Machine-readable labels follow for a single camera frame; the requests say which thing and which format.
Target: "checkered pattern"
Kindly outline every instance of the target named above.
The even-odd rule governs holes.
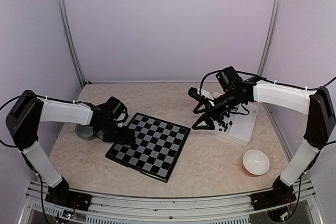
[[[128,127],[135,130],[135,144],[114,144],[106,157],[167,182],[190,129],[140,113]]]

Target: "small round dish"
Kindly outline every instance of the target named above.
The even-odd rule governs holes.
[[[250,176],[260,176],[269,170],[269,159],[265,153],[250,150],[243,156],[244,171]]]
[[[78,137],[86,141],[93,140],[95,138],[92,127],[87,125],[77,124],[75,128],[75,133]]]

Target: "white wall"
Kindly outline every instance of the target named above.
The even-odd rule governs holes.
[[[74,99],[79,92],[57,0],[0,0],[0,104],[32,89]],[[0,138],[13,144],[0,114]],[[50,152],[60,124],[44,123],[39,140]],[[13,224],[32,173],[17,150],[0,145],[0,222]]]
[[[85,79],[199,81],[256,72],[273,0],[66,0]]]
[[[299,86],[318,87],[336,76],[336,0],[281,0],[266,77]],[[329,85],[336,106],[336,82]],[[294,153],[307,118],[270,106]],[[336,139],[333,132],[330,140]],[[336,219],[336,145],[325,148],[310,172],[328,224]]]

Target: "beige tabletop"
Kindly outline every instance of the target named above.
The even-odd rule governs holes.
[[[110,96],[120,99],[129,110],[191,127],[199,115],[197,102],[187,95],[195,83],[129,83],[86,85],[80,100],[100,104]],[[220,92],[219,84],[206,84]],[[191,130],[168,183],[145,176],[105,158],[111,143],[76,137],[75,125],[65,124],[50,159],[70,187],[115,195],[145,197],[198,197],[241,193],[269,188],[287,164],[284,151],[262,105],[247,146],[224,140],[205,131]],[[269,171],[250,177],[242,169],[242,157],[251,149],[264,152]]]

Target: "black cable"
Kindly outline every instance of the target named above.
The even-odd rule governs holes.
[[[40,182],[41,182],[41,205],[42,205],[42,212],[43,212],[44,218],[46,219],[47,224],[50,224],[50,222],[47,219],[46,211],[44,209],[44,203],[43,203],[43,181],[42,181],[42,177],[39,174],[37,174],[37,176],[39,177]]]
[[[326,147],[327,145],[329,145],[329,144],[336,144],[336,141],[331,141],[331,142],[327,143],[327,144],[325,145],[325,147]]]
[[[21,95],[18,95],[16,97],[13,97],[11,98],[10,100],[8,100],[7,102],[5,102],[1,107],[0,107],[0,111],[6,107],[8,104],[10,104],[11,102],[19,99],[19,98],[22,98],[22,97],[38,97],[38,98],[43,98],[43,99],[47,99],[47,100],[52,100],[52,101],[57,101],[57,102],[64,102],[64,103],[73,103],[72,101],[66,101],[66,100],[61,100],[61,99],[56,99],[56,98],[49,98],[49,97],[44,97],[42,95],[38,95],[38,94],[21,94]],[[9,145],[9,144],[6,144],[5,142],[3,142],[1,139],[0,139],[0,143],[8,148],[17,148],[17,146],[15,145]]]
[[[214,74],[214,73],[218,73],[218,72],[221,72],[222,71],[222,69],[221,70],[216,70],[216,71],[213,71],[213,72],[210,72],[210,73],[207,73],[204,77],[203,77],[203,79],[201,80],[201,84],[199,85],[199,94],[202,96],[202,97],[204,97],[204,98],[206,98],[207,100],[210,100],[210,101],[213,101],[212,99],[210,99],[210,98],[208,98],[208,97],[205,97],[205,96],[203,96],[202,95],[202,87],[203,87],[203,83],[204,83],[204,81],[205,81],[205,79],[208,77],[208,76],[210,76],[210,75],[212,75],[212,74]]]
[[[237,73],[242,73],[242,74],[246,74],[248,76],[254,76],[254,77],[259,77],[261,80],[263,81],[266,81],[266,82],[269,82],[269,83],[273,83],[274,84],[274,81],[270,81],[268,80],[267,78],[265,77],[262,77],[262,76],[259,76],[255,73],[249,73],[249,72],[243,72],[243,71],[237,71]],[[332,82],[334,82],[336,80],[336,77],[334,77],[333,79],[331,79],[329,82],[327,82],[325,85],[322,85],[318,88],[310,88],[310,89],[307,89],[308,91],[316,91],[316,90],[319,90],[319,89],[322,89],[322,88],[325,88],[326,86],[328,86],[329,84],[331,84]],[[303,88],[303,87],[299,87],[299,86],[295,86],[295,85],[291,85],[291,84],[286,84],[286,83],[281,83],[281,82],[276,82],[276,85],[281,85],[281,86],[286,86],[286,87],[290,87],[290,88],[295,88],[295,89],[301,89],[301,90],[306,90],[306,88]]]
[[[295,204],[295,208],[294,208],[293,212],[290,214],[290,216],[288,216],[288,218],[285,219],[285,221],[289,220],[289,219],[294,215],[296,209],[298,208],[299,201],[300,201],[300,194],[301,194],[302,176],[303,176],[303,174],[300,176],[300,182],[299,182],[299,194],[298,194],[297,202],[296,202],[296,204]]]
[[[234,115],[249,115],[250,114],[250,111],[243,104],[241,104],[241,107],[247,112],[246,114],[243,114],[241,112],[232,112],[232,111],[230,111],[229,113],[234,114]]]
[[[127,109],[127,107],[125,106],[125,117],[124,117],[124,119],[122,119],[122,120],[113,120],[115,123],[124,123],[124,122],[126,122],[126,120],[127,120],[127,118],[128,118],[128,109]]]
[[[15,100],[17,100],[17,99],[19,99],[19,98],[21,98],[21,97],[31,97],[31,96],[35,96],[35,95],[34,95],[34,94],[21,94],[21,95],[18,95],[18,96],[16,96],[16,97],[14,97],[14,98],[11,98],[10,100],[8,100],[7,102],[5,102],[5,103],[0,107],[0,111],[1,111],[4,107],[6,107],[9,103],[11,103],[11,102],[13,102],[13,101],[15,101]],[[9,144],[6,144],[6,143],[4,143],[1,139],[0,139],[0,143],[1,143],[2,145],[4,145],[4,146],[8,147],[8,148],[17,148],[16,145],[9,145]]]
[[[103,140],[101,137],[99,137],[98,135],[95,135],[96,138],[100,139],[100,140]]]

